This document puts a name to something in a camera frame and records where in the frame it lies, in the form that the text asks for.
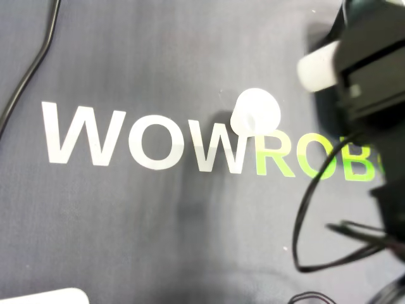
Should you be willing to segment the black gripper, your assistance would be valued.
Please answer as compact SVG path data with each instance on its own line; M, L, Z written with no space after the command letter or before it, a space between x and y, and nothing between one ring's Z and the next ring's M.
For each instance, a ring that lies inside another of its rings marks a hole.
M342 1L330 29L330 42L340 41L335 71L348 121L404 119L404 1Z

